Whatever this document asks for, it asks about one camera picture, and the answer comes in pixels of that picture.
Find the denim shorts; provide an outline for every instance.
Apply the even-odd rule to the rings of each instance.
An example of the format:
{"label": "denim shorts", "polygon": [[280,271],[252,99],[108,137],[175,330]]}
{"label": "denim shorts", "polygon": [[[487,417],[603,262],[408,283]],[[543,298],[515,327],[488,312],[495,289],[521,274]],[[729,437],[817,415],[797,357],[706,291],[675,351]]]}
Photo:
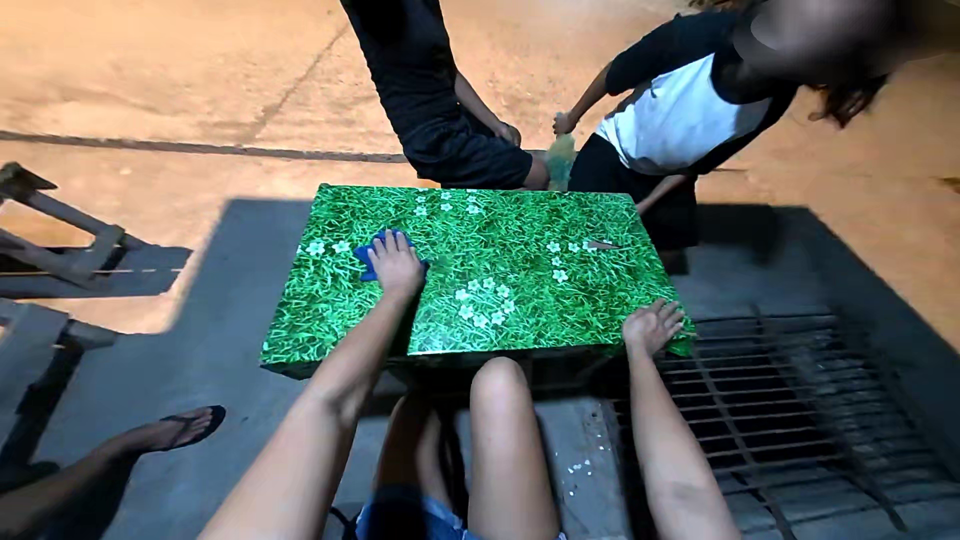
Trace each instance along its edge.
{"label": "denim shorts", "polygon": [[[356,520],[358,540],[416,538],[481,540],[443,503],[410,485],[388,485],[373,494]],[[566,540],[561,532],[557,540]]]}

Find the knee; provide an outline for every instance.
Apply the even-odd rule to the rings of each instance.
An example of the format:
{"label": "knee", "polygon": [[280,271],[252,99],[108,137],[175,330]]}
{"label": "knee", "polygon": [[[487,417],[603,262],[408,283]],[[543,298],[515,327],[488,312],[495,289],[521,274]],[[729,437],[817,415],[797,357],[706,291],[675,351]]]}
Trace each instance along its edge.
{"label": "knee", "polygon": [[530,172],[527,173],[527,179],[523,182],[523,187],[530,190],[546,189],[550,184],[550,172],[546,169],[546,163],[534,158],[530,163]]}
{"label": "knee", "polygon": [[528,392],[523,369],[510,358],[498,356],[487,361],[473,376],[470,405],[505,403]]}
{"label": "knee", "polygon": [[429,417],[436,414],[426,396],[419,392],[411,392],[396,402],[391,418],[395,422],[423,424]]}

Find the grass pattern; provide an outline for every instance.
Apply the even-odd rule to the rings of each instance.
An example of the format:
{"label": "grass pattern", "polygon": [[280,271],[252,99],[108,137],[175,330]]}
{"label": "grass pattern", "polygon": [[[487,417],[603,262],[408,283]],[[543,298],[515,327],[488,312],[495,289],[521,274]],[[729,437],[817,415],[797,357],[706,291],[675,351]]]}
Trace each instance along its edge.
{"label": "grass pattern", "polygon": [[[387,227],[431,261],[411,356],[619,344],[633,309],[677,297],[624,195],[322,185],[263,345],[265,367],[316,363],[367,314],[380,288],[359,281],[365,267],[352,249]],[[688,348],[686,337],[668,346]]]}

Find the flip-flop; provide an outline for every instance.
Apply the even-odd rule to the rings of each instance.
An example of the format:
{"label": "flip-flop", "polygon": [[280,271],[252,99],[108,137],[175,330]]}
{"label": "flip-flop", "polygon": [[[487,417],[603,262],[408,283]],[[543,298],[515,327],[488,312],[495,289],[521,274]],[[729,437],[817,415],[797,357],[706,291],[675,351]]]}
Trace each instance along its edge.
{"label": "flip-flop", "polygon": [[200,433],[198,433],[197,436],[195,436],[195,437],[193,437],[192,439],[189,439],[189,440],[187,440],[186,442],[181,443],[181,444],[175,444],[175,443],[177,442],[177,439],[179,439],[181,435],[183,435],[187,430],[190,429],[190,426],[191,426],[194,422],[196,422],[197,419],[196,419],[196,418],[187,418],[187,417],[185,417],[185,416],[178,416],[178,415],[176,415],[176,414],[172,414],[172,415],[170,415],[170,416],[165,416],[165,417],[161,418],[161,419],[159,420],[160,422],[164,422],[164,421],[180,422],[181,424],[183,424],[183,426],[180,427],[180,430],[177,431],[177,434],[174,435],[174,436],[170,439],[170,446],[168,446],[168,447],[166,447],[166,448],[162,448],[162,449],[160,449],[160,451],[161,451],[161,452],[168,452],[168,451],[174,450],[174,449],[176,449],[176,448],[183,448],[184,446],[190,446],[190,445],[192,445],[192,444],[197,444],[197,443],[199,443],[200,441],[206,439],[208,436],[210,436],[211,433],[213,433],[214,431],[216,431],[217,428],[219,428],[220,425],[223,424],[224,418],[227,417],[227,410],[226,410],[225,408],[223,408],[221,405],[211,405],[211,406],[209,406],[209,407],[207,407],[207,408],[210,409],[210,413],[211,413],[211,415],[212,415],[212,418],[210,418],[210,424],[209,424],[203,431],[201,431]]}

